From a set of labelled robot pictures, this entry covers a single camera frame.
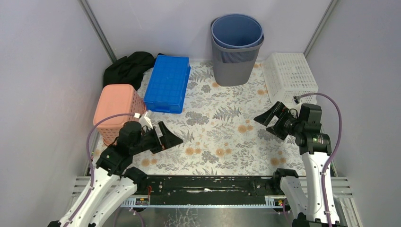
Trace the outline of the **blue divided plastic tray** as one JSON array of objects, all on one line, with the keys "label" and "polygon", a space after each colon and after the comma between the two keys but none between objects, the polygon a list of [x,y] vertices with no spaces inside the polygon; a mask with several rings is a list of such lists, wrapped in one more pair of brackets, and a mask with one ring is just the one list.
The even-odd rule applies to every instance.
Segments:
[{"label": "blue divided plastic tray", "polygon": [[190,71],[189,57],[158,55],[143,98],[146,108],[182,113]]}]

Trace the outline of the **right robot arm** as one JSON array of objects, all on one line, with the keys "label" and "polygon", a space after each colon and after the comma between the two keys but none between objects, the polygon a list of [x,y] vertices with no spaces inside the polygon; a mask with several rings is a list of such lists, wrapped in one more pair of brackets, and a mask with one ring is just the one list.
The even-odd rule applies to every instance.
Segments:
[{"label": "right robot arm", "polygon": [[334,155],[329,135],[321,133],[321,107],[301,104],[298,116],[277,101],[254,120],[266,126],[267,132],[281,140],[293,136],[305,167],[307,192],[300,187],[295,170],[278,168],[271,188],[285,194],[293,213],[293,227],[341,227],[335,207],[330,177],[330,162]]}]

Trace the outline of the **white plastic basket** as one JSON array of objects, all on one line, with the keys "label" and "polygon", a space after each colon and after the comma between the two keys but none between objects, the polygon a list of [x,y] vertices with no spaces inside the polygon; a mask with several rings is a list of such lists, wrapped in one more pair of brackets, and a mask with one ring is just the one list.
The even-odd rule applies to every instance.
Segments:
[{"label": "white plastic basket", "polygon": [[294,96],[318,92],[318,85],[303,53],[272,53],[261,63],[269,99],[287,107]]}]

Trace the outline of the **pink plastic basket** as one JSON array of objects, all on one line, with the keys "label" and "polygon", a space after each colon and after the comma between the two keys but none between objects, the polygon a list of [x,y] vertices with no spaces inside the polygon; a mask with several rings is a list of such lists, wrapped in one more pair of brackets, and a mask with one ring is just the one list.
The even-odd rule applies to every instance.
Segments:
[{"label": "pink plastic basket", "polygon": [[[93,124],[97,124],[112,115],[116,114],[144,114],[146,111],[143,99],[137,91],[129,84],[112,84],[103,88],[99,98]],[[119,135],[120,129],[128,121],[137,121],[133,116],[119,116],[99,124],[96,129],[103,138],[105,145],[110,145]]]}]

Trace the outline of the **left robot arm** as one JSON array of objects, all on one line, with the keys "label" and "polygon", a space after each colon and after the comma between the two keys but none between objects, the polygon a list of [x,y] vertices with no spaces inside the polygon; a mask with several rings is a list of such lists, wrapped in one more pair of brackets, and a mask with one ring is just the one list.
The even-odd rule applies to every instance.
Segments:
[{"label": "left robot arm", "polygon": [[132,167],[133,156],[144,151],[158,153],[183,143],[163,122],[159,122],[161,137],[156,129],[139,122],[126,122],[115,142],[101,154],[91,179],[70,208],[51,227],[101,227],[128,197],[142,194],[147,187],[147,175]]}]

